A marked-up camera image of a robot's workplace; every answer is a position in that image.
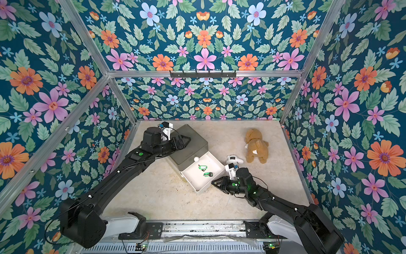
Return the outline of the aluminium frame right rear post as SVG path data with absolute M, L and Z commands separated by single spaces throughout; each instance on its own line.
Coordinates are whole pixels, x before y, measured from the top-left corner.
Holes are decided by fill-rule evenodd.
M 282 126 L 285 126 L 285 122 L 287 120 L 287 117 L 294 107 L 295 100 L 299 96 L 299 92 L 301 89 L 301 86 L 304 84 L 306 81 L 306 78 L 308 77 L 311 68 L 313 64 L 316 61 L 316 58 L 322 49 L 327 36 L 329 35 L 330 30 L 333 27 L 333 24 L 335 23 L 335 20 L 339 17 L 340 11 L 345 4 L 345 0 L 337 0 L 337 1 L 332 1 L 331 5 L 329 7 L 329 10 L 325 16 L 325 19 L 319 29 L 319 34 L 318 37 L 315 39 L 315 42 L 310 50 L 310 53 L 308 54 L 308 57 L 306 58 L 306 61 L 303 65 L 303 69 L 301 70 L 301 76 L 297 80 L 289 99 L 287 100 L 285 104 L 285 108 L 282 114 L 282 117 L 280 118 L 280 124 Z

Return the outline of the white drawer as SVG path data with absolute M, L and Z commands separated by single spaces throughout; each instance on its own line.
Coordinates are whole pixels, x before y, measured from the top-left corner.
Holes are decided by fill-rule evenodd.
M 207 170 L 201 171 L 198 165 L 206 165 Z M 213 172 L 213 177 L 204 177 L 204 173 Z M 203 193 L 211 186 L 213 180 L 219 179 L 225 175 L 225 166 L 210 152 L 202 157 L 195 157 L 195 162 L 181 172 L 182 177 L 192 187 L 196 194 Z

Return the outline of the aluminium frame rear top beam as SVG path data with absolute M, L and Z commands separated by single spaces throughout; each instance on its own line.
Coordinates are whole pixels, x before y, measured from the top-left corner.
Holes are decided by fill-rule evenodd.
M 234 77 L 301 77 L 302 72 L 298 70 L 255 70 L 255 71 L 110 71 L 112 78 L 234 78 Z

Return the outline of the brown teddy bear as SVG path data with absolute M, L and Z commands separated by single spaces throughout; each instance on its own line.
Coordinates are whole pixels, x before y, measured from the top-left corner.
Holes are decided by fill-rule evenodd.
M 247 163 L 252 163 L 255 158 L 261 164 L 265 164 L 269 157 L 269 143 L 263 140 L 262 133 L 258 129 L 249 129 L 245 136 Z

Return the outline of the aluminium frame left rear post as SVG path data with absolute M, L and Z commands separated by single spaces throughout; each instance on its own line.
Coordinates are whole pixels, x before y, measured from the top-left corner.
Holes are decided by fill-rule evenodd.
M 77 9 L 74 6 L 74 3 L 72 1 L 59 1 L 59 3 L 69 21 L 72 23 L 74 29 L 78 33 L 79 37 L 81 38 L 82 42 L 84 43 L 85 47 L 87 48 L 88 52 L 90 53 L 93 61 L 97 65 L 102 78 L 107 79 L 108 85 L 114 92 L 129 121 L 133 126 L 136 125 L 137 119 L 133 111 L 131 110 L 127 99 L 125 98 L 122 90 L 119 88 L 116 79 L 111 75 L 111 69 L 108 67 L 102 53 L 98 49 L 94 39 L 91 37 L 89 30 L 85 26 L 82 18 L 80 17 Z

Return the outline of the aluminium frame beam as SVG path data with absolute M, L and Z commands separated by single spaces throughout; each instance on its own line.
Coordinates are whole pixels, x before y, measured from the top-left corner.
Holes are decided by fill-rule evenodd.
M 1 217 L 6 210 L 11 207 L 13 202 L 17 199 L 21 191 L 28 185 L 40 169 L 40 167 L 49 158 L 49 155 L 57 148 L 62 139 L 68 134 L 76 121 L 85 113 L 90 107 L 91 102 L 102 92 L 104 87 L 109 82 L 109 76 L 103 76 L 98 80 L 96 85 L 82 98 L 82 100 L 75 106 L 75 108 L 68 114 L 68 116 L 59 124 L 56 130 L 49 136 L 49 138 L 41 145 L 41 147 L 29 158 L 28 162 L 22 169 L 14 176 L 10 182 L 5 185 L 1 191 Z
M 255 71 L 110 71 L 112 78 L 234 78 L 234 77 L 301 77 L 302 72 L 298 70 L 255 70 Z

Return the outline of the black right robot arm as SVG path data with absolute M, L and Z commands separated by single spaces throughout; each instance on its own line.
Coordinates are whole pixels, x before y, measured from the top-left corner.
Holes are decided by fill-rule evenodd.
M 223 176 L 211 184 L 225 194 L 243 198 L 266 214 L 260 220 L 262 234 L 282 236 L 304 247 L 309 254 L 335 254 L 344 237 L 333 221 L 315 205 L 295 204 L 274 195 L 255 182 L 247 168 L 240 168 L 234 179 Z

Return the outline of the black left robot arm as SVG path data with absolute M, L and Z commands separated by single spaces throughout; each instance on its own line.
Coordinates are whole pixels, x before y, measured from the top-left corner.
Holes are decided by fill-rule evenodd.
M 129 212 L 122 217 L 103 217 L 111 200 L 135 177 L 156 160 L 185 149 L 191 138 L 178 131 L 165 133 L 166 127 L 149 127 L 144 131 L 138 147 L 126 155 L 121 164 L 110 172 L 88 193 L 66 199 L 60 205 L 60 232 L 62 236 L 84 248 L 91 248 L 106 237 L 134 233 L 144 219 Z

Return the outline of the aluminium frame post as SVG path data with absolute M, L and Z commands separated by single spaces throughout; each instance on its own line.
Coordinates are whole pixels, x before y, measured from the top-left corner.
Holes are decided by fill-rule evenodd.
M 74 3 L 72 1 L 59 1 L 59 3 L 69 21 L 72 23 L 74 29 L 78 33 L 79 37 L 81 38 L 82 42 L 84 43 L 85 47 L 87 48 L 88 52 L 90 53 L 93 61 L 97 65 L 102 78 L 107 79 L 108 85 L 114 92 L 129 121 L 133 126 L 136 125 L 137 119 L 133 111 L 131 110 L 127 99 L 125 98 L 122 90 L 119 88 L 116 79 L 111 75 L 111 69 L 108 67 L 102 53 L 98 49 L 94 39 L 91 37 L 89 30 L 85 26 L 82 18 L 80 17 L 77 9 L 74 6 Z
M 325 19 L 319 29 L 319 34 L 318 37 L 315 39 L 315 42 L 310 50 L 310 53 L 308 54 L 308 57 L 306 58 L 306 61 L 303 65 L 303 69 L 301 70 L 301 76 L 297 80 L 289 99 L 287 100 L 285 104 L 285 108 L 282 114 L 282 117 L 280 118 L 280 124 L 282 126 L 285 126 L 285 122 L 287 120 L 287 117 L 294 107 L 295 100 L 299 96 L 299 92 L 301 89 L 301 86 L 304 84 L 306 81 L 306 78 L 308 77 L 311 68 L 313 64 L 316 61 L 316 58 L 322 49 L 327 36 L 329 35 L 330 30 L 333 27 L 333 24 L 335 23 L 335 20 L 339 17 L 340 11 L 345 4 L 345 0 L 337 0 L 337 1 L 332 1 L 331 5 L 329 7 L 329 10 L 325 16 Z

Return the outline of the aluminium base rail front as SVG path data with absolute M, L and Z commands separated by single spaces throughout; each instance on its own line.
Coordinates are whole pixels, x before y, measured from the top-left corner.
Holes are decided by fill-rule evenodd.
M 243 221 L 183 220 L 162 222 L 156 240 L 102 239 L 91 248 L 74 244 L 69 254 L 308 254 L 304 247 L 285 238 L 247 238 Z

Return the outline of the black wall hook rail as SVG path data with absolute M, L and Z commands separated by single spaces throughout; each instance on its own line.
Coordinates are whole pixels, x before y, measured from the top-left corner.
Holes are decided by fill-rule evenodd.
M 200 78 L 235 78 L 237 77 L 236 72 L 229 71 L 170 71 L 171 78 L 191 78 L 191 79 L 200 79 Z

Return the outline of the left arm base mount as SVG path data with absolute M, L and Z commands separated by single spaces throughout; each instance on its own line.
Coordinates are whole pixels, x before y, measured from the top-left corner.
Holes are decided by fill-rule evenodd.
M 147 218 L 135 212 L 118 217 L 101 217 L 106 223 L 102 239 L 156 240 L 163 233 L 162 222 L 148 222 Z

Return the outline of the grey top drawer cabinet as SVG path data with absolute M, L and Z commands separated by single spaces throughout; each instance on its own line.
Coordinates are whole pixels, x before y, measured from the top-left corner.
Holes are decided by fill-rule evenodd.
M 176 131 L 174 132 L 175 135 L 185 136 L 183 141 L 186 147 L 173 153 L 170 158 L 178 166 L 179 170 L 183 171 L 195 162 L 195 157 L 200 158 L 208 152 L 208 141 L 188 124 L 184 124 Z

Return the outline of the aluminium frame left top beam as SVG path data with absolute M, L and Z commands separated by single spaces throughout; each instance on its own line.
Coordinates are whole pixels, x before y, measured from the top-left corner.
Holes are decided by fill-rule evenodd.
M 11 207 L 13 202 L 17 199 L 21 191 L 28 185 L 40 169 L 40 167 L 49 158 L 49 155 L 57 148 L 62 139 L 68 134 L 76 121 L 85 113 L 90 107 L 91 102 L 102 92 L 104 87 L 109 82 L 109 76 L 103 76 L 98 80 L 96 85 L 82 98 L 82 100 L 75 106 L 75 108 L 68 114 L 68 116 L 59 124 L 56 130 L 49 136 L 49 138 L 41 145 L 41 147 L 29 158 L 28 162 L 22 169 L 14 176 L 10 182 L 5 185 L 1 191 L 1 217 L 6 210 Z

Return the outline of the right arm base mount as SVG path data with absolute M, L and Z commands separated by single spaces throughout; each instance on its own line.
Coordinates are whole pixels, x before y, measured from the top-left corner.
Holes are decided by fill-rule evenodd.
M 243 221 L 247 238 L 285 238 L 302 246 L 296 228 L 277 215 L 265 214 L 259 221 Z

